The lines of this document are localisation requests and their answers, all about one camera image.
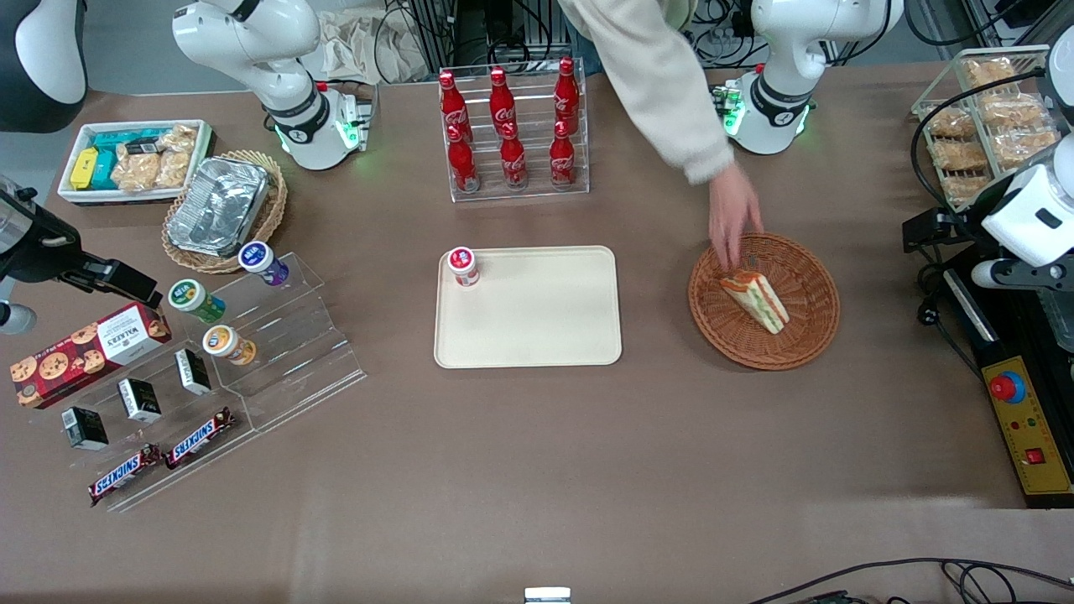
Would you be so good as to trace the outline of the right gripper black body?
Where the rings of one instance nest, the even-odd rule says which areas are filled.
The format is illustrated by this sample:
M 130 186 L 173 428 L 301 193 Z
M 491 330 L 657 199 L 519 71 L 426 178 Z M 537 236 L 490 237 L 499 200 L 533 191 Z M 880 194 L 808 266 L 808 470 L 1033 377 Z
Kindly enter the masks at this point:
M 3 190 L 1 275 L 21 283 L 62 281 L 84 264 L 81 236 L 69 222 L 39 206 L 34 189 Z

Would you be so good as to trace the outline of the person's left hand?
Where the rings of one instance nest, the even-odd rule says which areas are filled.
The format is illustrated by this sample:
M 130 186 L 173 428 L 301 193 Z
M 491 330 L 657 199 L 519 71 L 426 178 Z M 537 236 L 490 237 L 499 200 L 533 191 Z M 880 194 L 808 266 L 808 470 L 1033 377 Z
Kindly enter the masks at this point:
M 730 270 L 740 259 L 742 234 L 764 229 L 759 197 L 743 169 L 732 162 L 710 179 L 708 233 L 722 268 Z

